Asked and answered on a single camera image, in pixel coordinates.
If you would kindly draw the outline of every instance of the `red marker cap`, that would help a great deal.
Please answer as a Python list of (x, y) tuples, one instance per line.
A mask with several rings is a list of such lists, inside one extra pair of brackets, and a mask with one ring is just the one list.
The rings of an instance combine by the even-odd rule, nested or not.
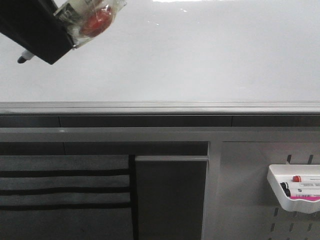
[(292, 177), (292, 181), (293, 181), (293, 182), (300, 183), (300, 182), (301, 182), (301, 177), (300, 177), (300, 176), (293, 176), (293, 177)]
[(80, 32), (88, 37), (94, 38), (112, 24), (113, 18), (112, 8), (106, 6), (92, 14), (83, 25)]

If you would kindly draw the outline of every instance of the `perforated metal panel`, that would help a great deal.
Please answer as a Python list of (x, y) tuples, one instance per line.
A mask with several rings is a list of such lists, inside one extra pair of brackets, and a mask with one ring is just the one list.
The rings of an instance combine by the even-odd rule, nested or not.
[(219, 240), (319, 240), (320, 212), (283, 210), (268, 181), (270, 164), (314, 164), (319, 143), (225, 142), (219, 187)]

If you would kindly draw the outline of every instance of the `marker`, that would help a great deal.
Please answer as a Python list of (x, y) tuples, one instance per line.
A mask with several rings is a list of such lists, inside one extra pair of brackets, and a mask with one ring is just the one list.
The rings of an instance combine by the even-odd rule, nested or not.
[(309, 201), (317, 201), (320, 200), (320, 196), (291, 196), (290, 199), (303, 199), (303, 200), (309, 200)]
[(281, 182), (283, 189), (319, 189), (320, 182)]
[(320, 189), (284, 189), (287, 197), (320, 198)]
[(32, 52), (29, 52), (28, 50), (25, 50), (21, 57), (18, 59), (18, 64), (24, 64), (26, 61), (31, 60), (35, 55)]
[(296, 175), (292, 177), (293, 182), (313, 182), (313, 181), (318, 181), (320, 183), (320, 175), (318, 176), (301, 176), (301, 175)]

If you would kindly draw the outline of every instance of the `black stripe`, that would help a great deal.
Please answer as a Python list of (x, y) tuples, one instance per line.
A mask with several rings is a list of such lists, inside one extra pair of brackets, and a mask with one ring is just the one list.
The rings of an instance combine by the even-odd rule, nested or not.
[(227, 115), (60, 116), (62, 128), (231, 127)]
[(0, 116), (0, 128), (61, 128), (58, 116)]
[(130, 169), (130, 200), (131, 200), (131, 218), (133, 229), (133, 240), (139, 239), (139, 208), (137, 194), (137, 173), (136, 173), (136, 158), (134, 155), (129, 155)]
[(92, 194), (112, 194), (129, 193), (130, 187), (53, 187), (42, 189), (23, 190), (0, 190), (0, 196), (12, 195), (45, 195), (57, 193), (92, 193)]
[(84, 203), (84, 204), (57, 204), (57, 205), (20, 205), (0, 206), (0, 211), (39, 211), (59, 209), (125, 209), (130, 208), (129, 202), (124, 203)]
[(318, 127), (320, 115), (233, 116), (232, 127)]
[(46, 177), (94, 177), (128, 175), (128, 169), (112, 170), (49, 170), (49, 171), (0, 171), (0, 178), (46, 178)]
[(0, 142), (1, 156), (64, 155), (62, 142)]

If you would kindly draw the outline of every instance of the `pink marker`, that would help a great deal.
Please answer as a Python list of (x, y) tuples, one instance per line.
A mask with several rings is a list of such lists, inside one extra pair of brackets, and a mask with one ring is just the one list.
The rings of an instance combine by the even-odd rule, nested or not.
[(303, 199), (309, 201), (317, 201), (320, 200), (320, 196), (291, 196), (290, 199)]

